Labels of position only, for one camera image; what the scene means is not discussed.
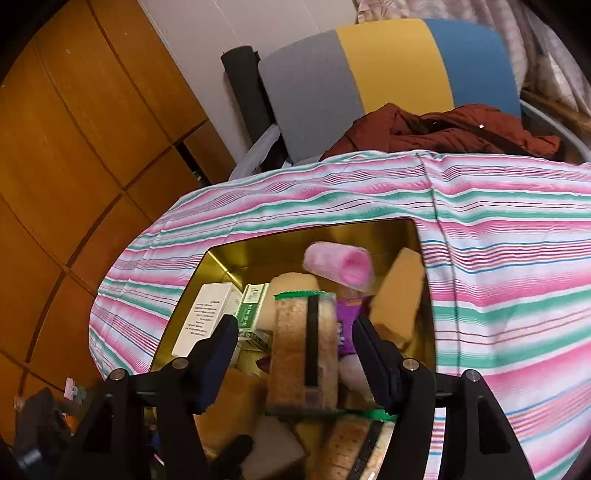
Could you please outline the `green cracker packet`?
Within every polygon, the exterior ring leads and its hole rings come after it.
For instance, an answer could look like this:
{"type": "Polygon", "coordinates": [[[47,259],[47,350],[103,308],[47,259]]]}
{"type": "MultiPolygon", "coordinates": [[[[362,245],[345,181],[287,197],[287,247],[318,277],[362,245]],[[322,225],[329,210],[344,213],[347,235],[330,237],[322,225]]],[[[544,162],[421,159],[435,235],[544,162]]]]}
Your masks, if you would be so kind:
{"type": "Polygon", "coordinates": [[[277,294],[266,408],[280,415],[335,411],[338,346],[335,294],[325,291],[277,294]]]}

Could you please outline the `brown sponge slab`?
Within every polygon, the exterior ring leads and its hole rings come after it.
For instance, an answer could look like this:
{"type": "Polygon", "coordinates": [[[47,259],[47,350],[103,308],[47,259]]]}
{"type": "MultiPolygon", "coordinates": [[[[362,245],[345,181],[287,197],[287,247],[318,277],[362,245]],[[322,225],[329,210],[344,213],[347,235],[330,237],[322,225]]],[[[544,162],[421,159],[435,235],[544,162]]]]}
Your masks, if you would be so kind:
{"type": "Polygon", "coordinates": [[[204,452],[214,458],[238,435],[252,436],[266,400],[266,383],[235,368],[226,371],[221,389],[204,414],[194,415],[204,452]]]}

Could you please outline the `tan sponge block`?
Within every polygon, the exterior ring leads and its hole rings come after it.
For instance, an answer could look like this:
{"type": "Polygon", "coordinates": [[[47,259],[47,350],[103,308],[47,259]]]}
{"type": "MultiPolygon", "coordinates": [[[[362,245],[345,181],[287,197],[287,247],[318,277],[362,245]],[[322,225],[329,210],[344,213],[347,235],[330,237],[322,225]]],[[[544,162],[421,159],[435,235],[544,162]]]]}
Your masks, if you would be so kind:
{"type": "Polygon", "coordinates": [[[424,281],[421,255],[403,248],[370,302],[370,322],[382,339],[400,350],[413,338],[424,281]]]}

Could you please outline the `white foam block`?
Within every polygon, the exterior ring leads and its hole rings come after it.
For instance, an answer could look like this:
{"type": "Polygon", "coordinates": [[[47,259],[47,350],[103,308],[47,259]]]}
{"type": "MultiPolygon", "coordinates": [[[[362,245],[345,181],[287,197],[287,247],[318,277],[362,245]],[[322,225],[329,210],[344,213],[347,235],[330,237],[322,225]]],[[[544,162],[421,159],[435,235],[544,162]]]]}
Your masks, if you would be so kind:
{"type": "Polygon", "coordinates": [[[253,448],[242,462],[244,479],[270,479],[307,457],[297,436],[273,416],[263,416],[256,424],[253,448]]]}

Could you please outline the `white carton box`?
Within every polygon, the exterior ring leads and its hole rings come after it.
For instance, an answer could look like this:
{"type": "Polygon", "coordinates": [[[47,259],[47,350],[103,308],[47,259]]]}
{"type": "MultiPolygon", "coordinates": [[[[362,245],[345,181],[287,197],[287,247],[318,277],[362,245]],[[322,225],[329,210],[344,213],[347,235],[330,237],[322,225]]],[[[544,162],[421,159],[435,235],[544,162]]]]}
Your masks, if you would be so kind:
{"type": "Polygon", "coordinates": [[[173,357],[187,357],[198,341],[211,337],[225,314],[235,315],[242,291],[231,282],[201,286],[172,348],[173,357]]]}

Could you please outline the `purple snack packet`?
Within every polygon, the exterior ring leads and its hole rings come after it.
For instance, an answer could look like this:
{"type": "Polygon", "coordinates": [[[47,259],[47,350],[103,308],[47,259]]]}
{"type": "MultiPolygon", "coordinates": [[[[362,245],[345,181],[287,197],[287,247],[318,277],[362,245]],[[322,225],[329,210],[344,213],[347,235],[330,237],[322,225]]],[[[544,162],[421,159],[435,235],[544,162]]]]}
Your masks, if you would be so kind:
{"type": "Polygon", "coordinates": [[[353,345],[353,322],[360,315],[368,315],[372,296],[337,301],[337,321],[339,327],[339,357],[356,353],[353,345]]]}

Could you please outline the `green white small box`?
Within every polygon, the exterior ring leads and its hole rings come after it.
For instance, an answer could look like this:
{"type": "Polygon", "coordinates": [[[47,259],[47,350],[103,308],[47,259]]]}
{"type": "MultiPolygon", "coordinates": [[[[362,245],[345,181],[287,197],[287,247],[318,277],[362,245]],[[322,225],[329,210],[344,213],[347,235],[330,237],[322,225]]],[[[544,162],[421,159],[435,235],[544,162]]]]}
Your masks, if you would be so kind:
{"type": "Polygon", "coordinates": [[[250,331],[256,329],[256,322],[259,319],[269,286],[269,283],[246,285],[238,312],[236,312],[236,320],[240,330],[250,331]]]}

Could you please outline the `striped pink green bedsheet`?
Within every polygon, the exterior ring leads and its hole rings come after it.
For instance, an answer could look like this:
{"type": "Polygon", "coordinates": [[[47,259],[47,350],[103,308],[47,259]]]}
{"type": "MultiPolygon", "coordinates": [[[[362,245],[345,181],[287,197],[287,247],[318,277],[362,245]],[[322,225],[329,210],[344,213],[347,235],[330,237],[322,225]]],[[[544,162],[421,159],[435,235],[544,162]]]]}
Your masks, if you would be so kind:
{"type": "Polygon", "coordinates": [[[408,218],[439,372],[479,371],[539,479],[590,435],[590,167],[492,154],[362,151],[189,193],[133,240],[89,317],[101,374],[144,373],[212,247],[305,227],[408,218]]]}

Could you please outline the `pink tape roll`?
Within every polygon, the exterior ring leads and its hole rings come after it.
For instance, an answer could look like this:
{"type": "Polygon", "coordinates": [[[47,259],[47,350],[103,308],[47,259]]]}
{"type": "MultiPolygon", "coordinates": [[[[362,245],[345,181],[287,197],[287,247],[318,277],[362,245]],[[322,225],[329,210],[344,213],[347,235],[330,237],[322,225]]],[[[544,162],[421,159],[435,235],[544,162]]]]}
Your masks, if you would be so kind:
{"type": "Polygon", "coordinates": [[[304,251],[304,270],[358,291],[373,281],[374,268],[368,250],[335,242],[318,241],[304,251]]]}

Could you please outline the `gold metal tin box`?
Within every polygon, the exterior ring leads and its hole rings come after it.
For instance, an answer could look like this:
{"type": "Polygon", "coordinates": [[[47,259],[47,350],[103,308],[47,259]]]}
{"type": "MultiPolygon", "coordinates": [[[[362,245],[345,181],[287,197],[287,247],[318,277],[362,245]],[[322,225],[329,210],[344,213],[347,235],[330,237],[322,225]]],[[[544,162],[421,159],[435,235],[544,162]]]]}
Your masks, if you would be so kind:
{"type": "Polygon", "coordinates": [[[431,417],[407,400],[435,392],[429,286],[416,223],[408,218],[329,225],[249,238],[209,249],[181,295],[148,376],[154,388],[161,456],[171,479],[242,474],[256,448],[287,470],[304,451],[290,420],[334,427],[322,467],[354,450],[346,478],[397,476],[424,460],[406,440],[430,448],[431,417]],[[339,409],[339,298],[358,305],[369,341],[356,355],[361,378],[389,421],[339,409]]]}

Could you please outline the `beige round sponge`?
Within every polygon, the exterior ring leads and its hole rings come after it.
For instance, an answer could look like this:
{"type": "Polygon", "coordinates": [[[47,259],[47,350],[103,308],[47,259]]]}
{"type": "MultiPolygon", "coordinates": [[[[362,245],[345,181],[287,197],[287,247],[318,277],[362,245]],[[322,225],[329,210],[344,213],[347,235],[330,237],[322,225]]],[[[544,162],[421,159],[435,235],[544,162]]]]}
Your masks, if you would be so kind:
{"type": "Polygon", "coordinates": [[[318,280],[314,275],[288,272],[274,277],[267,288],[266,296],[263,299],[259,312],[259,319],[256,321],[256,328],[266,332],[273,332],[274,321],[276,320],[276,294],[291,291],[317,291],[318,280]]]}

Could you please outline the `rust red jacket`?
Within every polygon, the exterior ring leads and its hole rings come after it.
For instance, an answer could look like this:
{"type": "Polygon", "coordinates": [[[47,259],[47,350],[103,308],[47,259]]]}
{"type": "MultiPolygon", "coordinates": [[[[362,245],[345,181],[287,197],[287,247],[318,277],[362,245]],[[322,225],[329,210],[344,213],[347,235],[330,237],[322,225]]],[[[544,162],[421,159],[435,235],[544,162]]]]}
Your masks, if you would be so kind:
{"type": "Polygon", "coordinates": [[[535,136],[521,120],[484,104],[469,104],[446,112],[410,113],[388,103],[356,119],[322,159],[363,150],[397,153],[429,150],[437,153],[490,153],[553,160],[561,152],[556,135],[535,136]]]}

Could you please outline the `pink patterned curtain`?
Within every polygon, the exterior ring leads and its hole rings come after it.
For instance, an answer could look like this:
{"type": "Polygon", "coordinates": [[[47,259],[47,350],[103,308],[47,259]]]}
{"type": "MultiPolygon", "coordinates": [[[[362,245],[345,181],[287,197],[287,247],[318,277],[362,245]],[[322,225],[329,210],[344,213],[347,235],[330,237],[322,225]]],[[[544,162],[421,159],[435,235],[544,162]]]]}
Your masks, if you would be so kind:
{"type": "Polygon", "coordinates": [[[516,84],[590,114],[590,83],[558,35],[521,1],[359,1],[360,23],[396,18],[460,20],[497,30],[516,84]]]}

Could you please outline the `grey yellow blue chair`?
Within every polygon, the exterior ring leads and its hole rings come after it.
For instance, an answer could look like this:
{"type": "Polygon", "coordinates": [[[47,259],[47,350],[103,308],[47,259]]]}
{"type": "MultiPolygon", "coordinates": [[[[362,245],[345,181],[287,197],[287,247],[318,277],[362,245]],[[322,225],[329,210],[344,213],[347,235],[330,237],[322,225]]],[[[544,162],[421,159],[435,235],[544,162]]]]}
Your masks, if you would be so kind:
{"type": "Polygon", "coordinates": [[[353,121],[387,103],[414,114],[484,104],[528,115],[590,159],[571,131],[520,99],[500,35],[481,25],[394,19],[346,26],[264,57],[259,75],[294,161],[321,156],[353,121]]]}

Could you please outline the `black rolled mat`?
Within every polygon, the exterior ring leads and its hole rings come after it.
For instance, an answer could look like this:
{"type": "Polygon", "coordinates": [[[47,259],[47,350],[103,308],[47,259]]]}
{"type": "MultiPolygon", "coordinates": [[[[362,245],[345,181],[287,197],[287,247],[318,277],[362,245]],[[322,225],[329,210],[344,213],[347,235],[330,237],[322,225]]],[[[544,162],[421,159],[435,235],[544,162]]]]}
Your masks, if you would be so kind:
{"type": "Polygon", "coordinates": [[[288,159],[269,96],[259,75],[259,54],[252,46],[240,46],[221,55],[226,77],[252,146],[238,161],[231,179],[280,169],[288,159]]]}

